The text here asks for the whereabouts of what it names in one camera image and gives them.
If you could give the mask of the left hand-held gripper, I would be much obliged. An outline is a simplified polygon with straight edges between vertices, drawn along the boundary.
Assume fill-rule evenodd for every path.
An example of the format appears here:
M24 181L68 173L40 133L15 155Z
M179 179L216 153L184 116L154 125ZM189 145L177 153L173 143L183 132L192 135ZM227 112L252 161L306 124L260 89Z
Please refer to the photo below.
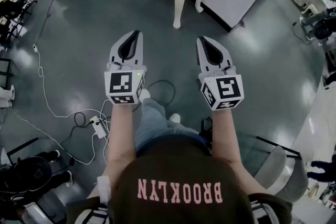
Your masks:
M104 73L105 92L112 104L137 104L145 84L143 34L133 30L123 35L110 51Z

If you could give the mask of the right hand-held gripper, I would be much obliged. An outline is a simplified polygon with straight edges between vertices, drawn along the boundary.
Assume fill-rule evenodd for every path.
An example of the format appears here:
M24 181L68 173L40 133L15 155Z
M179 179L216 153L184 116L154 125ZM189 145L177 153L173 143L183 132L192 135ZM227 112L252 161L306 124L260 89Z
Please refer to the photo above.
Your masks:
M201 69L201 93L212 111L237 107L244 99L243 82L228 50L206 36L196 40L198 63Z

